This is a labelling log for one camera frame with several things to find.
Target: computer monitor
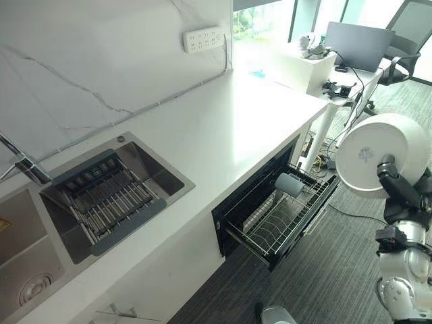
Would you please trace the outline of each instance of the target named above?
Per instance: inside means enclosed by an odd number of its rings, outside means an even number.
[[[345,63],[354,69],[375,72],[395,32],[393,30],[330,22],[325,46],[337,51],[336,64]]]

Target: open dishwasher drawer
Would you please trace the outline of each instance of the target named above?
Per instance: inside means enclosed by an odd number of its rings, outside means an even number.
[[[289,165],[290,151],[285,148],[213,210],[222,255],[229,257],[241,243],[274,270],[331,197],[338,177],[323,181]],[[304,184],[297,198],[275,189],[282,172]]]

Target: marble backsplash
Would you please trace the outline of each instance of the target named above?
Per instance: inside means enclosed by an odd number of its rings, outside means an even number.
[[[44,157],[217,75],[231,14],[232,0],[0,0],[0,131]],[[186,54],[183,32],[210,26],[226,46]],[[0,168],[10,157],[0,147]]]

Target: faucet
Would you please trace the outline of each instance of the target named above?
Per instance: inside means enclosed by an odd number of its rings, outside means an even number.
[[[51,181],[51,177],[48,173],[36,164],[35,158],[21,151],[2,132],[0,132],[0,142],[15,154],[15,157],[10,160],[12,165],[0,175],[0,180],[3,180],[16,167],[39,186]]]

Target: gray mug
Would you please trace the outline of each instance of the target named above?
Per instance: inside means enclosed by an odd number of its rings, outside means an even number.
[[[275,188],[297,198],[303,191],[304,183],[294,174],[281,173],[276,179]]]

